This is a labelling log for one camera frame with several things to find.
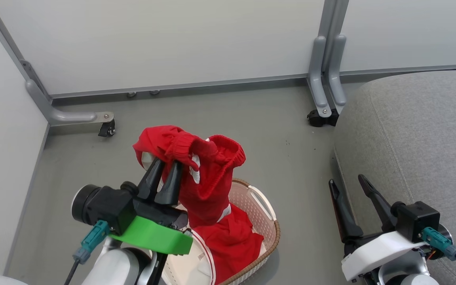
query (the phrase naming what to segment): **red cloth in basket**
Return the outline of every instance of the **red cloth in basket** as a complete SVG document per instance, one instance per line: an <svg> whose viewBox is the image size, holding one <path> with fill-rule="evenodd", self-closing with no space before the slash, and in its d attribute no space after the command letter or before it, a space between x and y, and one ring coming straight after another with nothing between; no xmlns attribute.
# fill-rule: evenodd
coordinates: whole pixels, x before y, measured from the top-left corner
<svg viewBox="0 0 456 285"><path fill-rule="evenodd" d="M236 141L222 135L203 140L176 126L157 126L143 130L133 148L140 164L143 152L166 162L163 180L173 160L189 166L183 170L179 201L188 209L190 226L212 251L216 284L258 258L263 237L252 233L244 211L231 205L232 213L218 222L230 205L233 169L246 160Z"/></svg>

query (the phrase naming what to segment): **brown woven basket rim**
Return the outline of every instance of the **brown woven basket rim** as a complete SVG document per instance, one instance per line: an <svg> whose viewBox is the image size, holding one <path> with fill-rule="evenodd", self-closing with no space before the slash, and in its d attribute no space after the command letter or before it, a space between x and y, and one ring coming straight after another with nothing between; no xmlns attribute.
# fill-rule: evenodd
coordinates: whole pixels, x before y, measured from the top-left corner
<svg viewBox="0 0 456 285"><path fill-rule="evenodd" d="M234 178L233 182L242 184L242 185L244 185L246 187L250 186L250 184L248 182L246 182L244 180L241 180L241 179ZM270 256L270 254L273 253L276 250L277 244L279 244L279 240L281 239L281 229L279 227L279 222L277 222L277 220L274 221L274 227L275 227L275 240L274 240L274 243L272 244L272 246L270 247L270 249L267 249L267 251L265 251L265 253L262 256L260 256L258 259L253 261L251 264L246 266L246 268L242 269L242 271L240 271L239 273L237 273L234 276L232 276L232 277L228 278L227 280L225 280L220 285L228 285L228 284L232 283L233 281L239 279L240 277L244 276L244 274L246 274L247 272L251 271L251 269L253 269L259 263L264 261L265 258L268 258L268 256Z"/></svg>

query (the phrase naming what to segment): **gray fabric sofa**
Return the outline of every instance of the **gray fabric sofa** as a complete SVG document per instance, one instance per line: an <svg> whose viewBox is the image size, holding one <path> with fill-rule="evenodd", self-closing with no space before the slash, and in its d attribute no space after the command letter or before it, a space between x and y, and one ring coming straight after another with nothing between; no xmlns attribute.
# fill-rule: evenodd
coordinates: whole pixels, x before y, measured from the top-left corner
<svg viewBox="0 0 456 285"><path fill-rule="evenodd" d="M423 201L441 213L456 245L456 71L378 79L351 97L334 150L353 214L365 234L381 222L357 179L364 174L390 204ZM441 285L456 285L456 261L429 261Z"/></svg>

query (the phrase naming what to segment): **black caster wheel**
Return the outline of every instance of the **black caster wheel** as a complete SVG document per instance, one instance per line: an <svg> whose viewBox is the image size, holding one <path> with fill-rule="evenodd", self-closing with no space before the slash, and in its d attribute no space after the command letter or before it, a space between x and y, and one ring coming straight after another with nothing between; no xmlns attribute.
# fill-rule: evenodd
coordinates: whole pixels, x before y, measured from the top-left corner
<svg viewBox="0 0 456 285"><path fill-rule="evenodd" d="M100 128L98 136L100 137L112 137L116 133L116 121L112 120L107 123L103 123Z"/></svg>
<svg viewBox="0 0 456 285"><path fill-rule="evenodd" d="M334 126L337 124L337 119L339 118L339 113L337 112L337 109L332 109L332 115L327 118L326 122L327 124Z"/></svg>
<svg viewBox="0 0 456 285"><path fill-rule="evenodd" d="M323 117L320 117L320 114L318 113L318 110L312 110L309 115L307 115L307 120L309 121L309 124L313 127L322 127L324 124L326 124L326 119Z"/></svg>

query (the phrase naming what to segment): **green plastic bracket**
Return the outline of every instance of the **green plastic bracket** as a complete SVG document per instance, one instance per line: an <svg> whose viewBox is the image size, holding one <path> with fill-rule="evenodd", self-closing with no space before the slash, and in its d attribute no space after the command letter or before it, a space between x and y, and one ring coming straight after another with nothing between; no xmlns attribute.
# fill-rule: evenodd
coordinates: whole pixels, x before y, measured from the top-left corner
<svg viewBox="0 0 456 285"><path fill-rule="evenodd" d="M139 216L122 235L109 236L135 247L170 255L189 254L193 244L192 237Z"/></svg>

